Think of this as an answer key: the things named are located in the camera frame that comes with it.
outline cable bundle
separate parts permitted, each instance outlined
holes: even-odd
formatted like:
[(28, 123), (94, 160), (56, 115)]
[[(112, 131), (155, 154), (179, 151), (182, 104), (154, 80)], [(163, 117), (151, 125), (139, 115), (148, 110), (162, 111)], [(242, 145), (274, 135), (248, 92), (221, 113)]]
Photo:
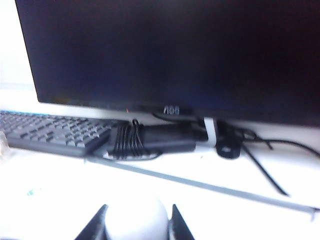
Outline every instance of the cable bundle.
[(150, 153), (144, 147), (140, 137), (142, 127), (136, 119), (132, 120), (132, 125), (118, 126), (114, 148), (108, 153), (113, 158), (111, 160), (142, 161), (161, 155), (160, 152)]

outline keyboard key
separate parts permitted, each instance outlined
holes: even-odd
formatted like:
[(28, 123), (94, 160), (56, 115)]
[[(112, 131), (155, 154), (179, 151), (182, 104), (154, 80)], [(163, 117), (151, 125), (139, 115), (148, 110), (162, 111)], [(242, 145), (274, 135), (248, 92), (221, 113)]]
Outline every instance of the keyboard key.
[(61, 137), (54, 137), (49, 140), (52, 144), (60, 144), (60, 145), (66, 145), (66, 139)]
[(67, 144), (67, 146), (73, 146), (73, 147), (76, 146), (76, 143), (73, 139), (70, 139), (69, 141), (67, 141), (66, 144)]
[(7, 137), (13, 139), (22, 139), (26, 135), (28, 135), (26, 132), (11, 132), (7, 135)]

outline power cord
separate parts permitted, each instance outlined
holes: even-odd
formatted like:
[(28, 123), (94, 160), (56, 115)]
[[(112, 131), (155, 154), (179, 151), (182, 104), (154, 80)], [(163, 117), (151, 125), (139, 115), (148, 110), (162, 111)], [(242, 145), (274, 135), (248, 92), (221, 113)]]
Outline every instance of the power cord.
[(238, 128), (233, 127), (234, 133), (237, 135), (237, 137), (240, 137), (242, 142), (251, 142), (251, 143), (265, 143), (270, 150), (274, 150), (271, 144), (289, 144), (294, 145), (296, 147), (300, 147), (306, 151), (311, 152), (316, 157), (320, 158), (320, 152), (316, 151), (315, 149), (306, 146), (302, 143), (290, 141), (290, 140), (284, 140), (284, 139), (263, 139), (262, 137), (259, 137), (254, 131), (245, 129), (245, 128)]
[(144, 147), (140, 137), (142, 127), (137, 119), (132, 120), (132, 125), (119, 125), (113, 150), (108, 153), (112, 158), (105, 158), (112, 161), (146, 161), (162, 155), (162, 152), (150, 153)]
[(315, 149), (306, 146), (304, 144), (289, 141), (289, 140), (283, 140), (283, 139), (263, 139), (259, 137), (254, 131), (244, 128), (238, 128), (235, 126), (232, 126), (234, 134), (237, 137), (237, 141), (241, 145), (241, 148), (249, 155), (249, 157), (253, 160), (253, 162), (256, 164), (256, 166), (260, 169), (260, 171), (263, 173), (263, 175), (270, 181), (270, 183), (276, 188), (276, 190), (285, 196), (289, 196), (288, 193), (286, 193), (277, 183), (276, 181), (269, 175), (269, 173), (263, 168), (263, 166), (259, 163), (258, 159), (249, 151), (248, 147), (244, 144), (244, 142), (251, 142), (251, 143), (265, 143), (270, 150), (274, 150), (271, 144), (290, 144), (294, 145), (296, 147), (303, 148), (318, 158), (320, 158), (320, 153), (316, 151)]

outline white object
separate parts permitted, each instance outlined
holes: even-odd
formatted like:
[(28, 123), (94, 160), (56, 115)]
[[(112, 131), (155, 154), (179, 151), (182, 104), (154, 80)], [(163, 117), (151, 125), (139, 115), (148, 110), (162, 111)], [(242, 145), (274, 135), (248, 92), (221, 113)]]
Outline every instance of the white object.
[(108, 203), (106, 234), (111, 240), (167, 240), (168, 215), (163, 204), (143, 192), (126, 191)]

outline black cable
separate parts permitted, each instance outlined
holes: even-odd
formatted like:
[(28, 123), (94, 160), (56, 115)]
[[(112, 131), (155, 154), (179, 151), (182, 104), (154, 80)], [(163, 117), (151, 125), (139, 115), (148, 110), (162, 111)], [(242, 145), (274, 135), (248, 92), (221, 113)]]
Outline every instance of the black cable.
[(296, 147), (300, 147), (302, 149), (305, 149), (311, 153), (313, 153), (315, 156), (317, 156), (318, 158), (320, 158), (320, 152), (316, 151), (315, 149), (306, 146), (304, 144), (295, 142), (295, 141), (289, 141), (289, 140), (282, 140), (282, 139), (262, 139), (262, 138), (258, 138), (258, 139), (244, 139), (243, 141), (245, 142), (253, 142), (253, 143), (268, 143), (268, 145), (270, 146), (269, 148), (271, 150), (273, 150), (274, 148), (270, 145), (270, 144), (290, 144), (290, 145), (294, 145)]
[(152, 116), (154, 116), (157, 119), (160, 119), (160, 120), (163, 120), (166, 122), (171, 122), (171, 123), (196, 123), (196, 122), (198, 122), (196, 120), (171, 119), (169, 117), (160, 116), (156, 113), (152, 113)]
[(289, 196), (277, 183), (276, 181), (269, 175), (269, 173), (264, 169), (264, 167), (260, 164), (260, 162), (256, 159), (255, 156), (249, 151), (249, 149), (242, 143), (242, 149), (249, 155), (249, 157), (253, 160), (255, 165), (260, 169), (263, 175), (269, 180), (269, 182), (277, 189), (277, 191), (285, 196)]
[(161, 116), (161, 115), (158, 115), (156, 113), (152, 113), (152, 116), (154, 116), (155, 118), (157, 119), (160, 119), (160, 120), (163, 120), (163, 121), (166, 121), (166, 122), (171, 122), (171, 123), (176, 123), (176, 124), (181, 124), (181, 123), (194, 123), (194, 124), (198, 124), (201, 128), (205, 128), (205, 122), (203, 119), (201, 118), (197, 118), (195, 120), (192, 120), (192, 119), (172, 119), (172, 118), (169, 118), (169, 117), (164, 117), (164, 116)]
[(249, 157), (253, 160), (253, 162), (256, 164), (256, 166), (262, 171), (264, 176), (267, 177), (267, 179), (270, 181), (270, 183), (277, 189), (277, 191), (283, 195), (288, 196), (288, 194), (276, 183), (276, 181), (273, 180), (273, 178), (268, 174), (268, 172), (263, 168), (263, 166), (259, 163), (259, 161), (256, 159), (255, 156), (249, 151), (249, 149), (244, 145), (244, 142), (249, 142), (249, 143), (265, 143), (270, 150), (273, 150), (274, 148), (272, 147), (271, 144), (290, 144), (294, 145), (296, 147), (300, 147), (302, 149), (305, 149), (311, 153), (313, 153), (315, 156), (320, 158), (320, 153), (316, 151), (315, 149), (306, 146), (304, 144), (294, 142), (294, 141), (289, 141), (289, 140), (283, 140), (283, 139), (263, 139), (259, 137), (254, 131), (245, 129), (245, 128), (239, 128), (235, 126), (230, 127), (233, 129), (234, 135), (241, 145), (242, 149), (249, 155)]
[(154, 156), (143, 158), (143, 156), (150, 156), (150, 151), (146, 149), (140, 137), (140, 129), (142, 125), (138, 120), (132, 120), (132, 126), (119, 125), (114, 143), (113, 151), (110, 153), (114, 158), (106, 158), (108, 160), (126, 160), (126, 161), (146, 161), (152, 160), (160, 155), (162, 152), (156, 152)]

